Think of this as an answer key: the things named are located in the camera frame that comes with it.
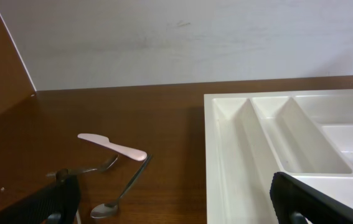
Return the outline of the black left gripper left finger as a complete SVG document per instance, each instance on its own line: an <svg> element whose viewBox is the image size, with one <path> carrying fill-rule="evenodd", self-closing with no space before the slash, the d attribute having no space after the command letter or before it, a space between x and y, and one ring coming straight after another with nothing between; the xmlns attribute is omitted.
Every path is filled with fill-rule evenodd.
<svg viewBox="0 0 353 224"><path fill-rule="evenodd" d="M76 175L65 175L0 211L0 223L73 223L81 200Z"/></svg>

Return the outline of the dark-handled small metal teaspoon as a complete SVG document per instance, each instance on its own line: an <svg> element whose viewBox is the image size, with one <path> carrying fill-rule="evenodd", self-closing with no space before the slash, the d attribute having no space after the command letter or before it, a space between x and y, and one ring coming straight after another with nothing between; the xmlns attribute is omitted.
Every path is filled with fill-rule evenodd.
<svg viewBox="0 0 353 224"><path fill-rule="evenodd" d="M134 173L132 178L126 184L125 188L123 189L122 193L120 193L119 197L111 202L102 203L97 205L95 208L92 209L90 212L90 217L94 219L102 219L107 218L113 215L116 215L119 209L120 200L125 196L125 194L132 188L134 183L140 177L142 172L145 170L147 165L149 164L150 160L152 159L152 155L149 154L144 162L141 164L139 169Z"/></svg>

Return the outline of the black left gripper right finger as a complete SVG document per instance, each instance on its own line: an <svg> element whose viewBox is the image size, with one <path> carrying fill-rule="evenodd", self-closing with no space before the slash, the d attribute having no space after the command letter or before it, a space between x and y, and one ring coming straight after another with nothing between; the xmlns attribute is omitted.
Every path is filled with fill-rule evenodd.
<svg viewBox="0 0 353 224"><path fill-rule="evenodd" d="M276 172L270 198L279 223L349 223L353 209L294 177Z"/></svg>

